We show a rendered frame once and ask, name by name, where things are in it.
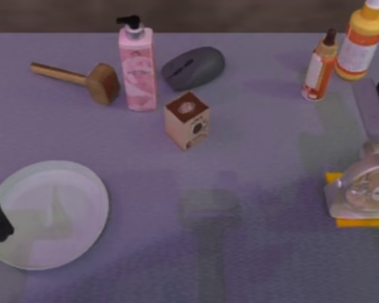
purple table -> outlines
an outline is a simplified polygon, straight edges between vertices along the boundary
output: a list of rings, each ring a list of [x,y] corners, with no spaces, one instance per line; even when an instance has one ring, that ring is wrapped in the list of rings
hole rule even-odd
[[[162,80],[159,108],[144,114],[127,111],[123,93],[101,107],[29,70],[106,62],[121,79],[117,34],[0,34],[0,183],[69,160],[112,197],[107,228],[81,259],[43,272],[0,263],[0,303],[379,302],[379,229],[335,228],[322,190],[325,170],[357,160],[365,139],[350,83],[334,76],[318,104],[300,95],[321,36],[157,35],[158,68],[202,45],[227,58],[195,90],[211,108],[210,137],[182,152],[164,134],[162,105],[176,94]],[[379,81],[379,49],[370,76]],[[180,207],[191,199],[237,203],[240,220],[195,229],[202,211]]]

glue bottle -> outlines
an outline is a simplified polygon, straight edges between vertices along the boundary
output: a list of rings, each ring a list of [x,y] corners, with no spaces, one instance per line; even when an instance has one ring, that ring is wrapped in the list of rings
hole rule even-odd
[[[335,70],[345,80],[365,76],[379,44],[379,0],[366,0],[353,12]]]
[[[329,29],[313,51],[306,79],[302,87],[302,96],[307,100],[321,100],[327,90],[337,57],[337,32]]]
[[[116,22],[125,24],[119,32],[119,54],[128,109],[155,110],[157,87],[153,30],[145,28],[136,15],[117,18]]]

white plate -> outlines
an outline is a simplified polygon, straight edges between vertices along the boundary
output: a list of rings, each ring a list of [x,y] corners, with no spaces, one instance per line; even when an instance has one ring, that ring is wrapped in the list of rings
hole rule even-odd
[[[0,243],[0,260],[23,270],[48,270],[79,258],[108,218],[107,190],[90,169],[47,161],[25,167],[0,185],[0,203],[15,228]]]

small box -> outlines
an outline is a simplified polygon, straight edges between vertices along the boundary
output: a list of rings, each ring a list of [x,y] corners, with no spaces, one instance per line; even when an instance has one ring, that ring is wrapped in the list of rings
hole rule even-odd
[[[164,106],[166,133],[182,150],[187,150],[209,135],[209,107],[187,92]]]

wooden mallet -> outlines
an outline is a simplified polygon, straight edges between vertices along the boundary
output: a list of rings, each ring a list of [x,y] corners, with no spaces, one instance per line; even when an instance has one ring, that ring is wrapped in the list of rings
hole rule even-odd
[[[121,87],[114,69],[105,63],[99,63],[88,76],[35,62],[31,63],[31,70],[51,78],[84,85],[94,102],[101,105],[109,105]]]

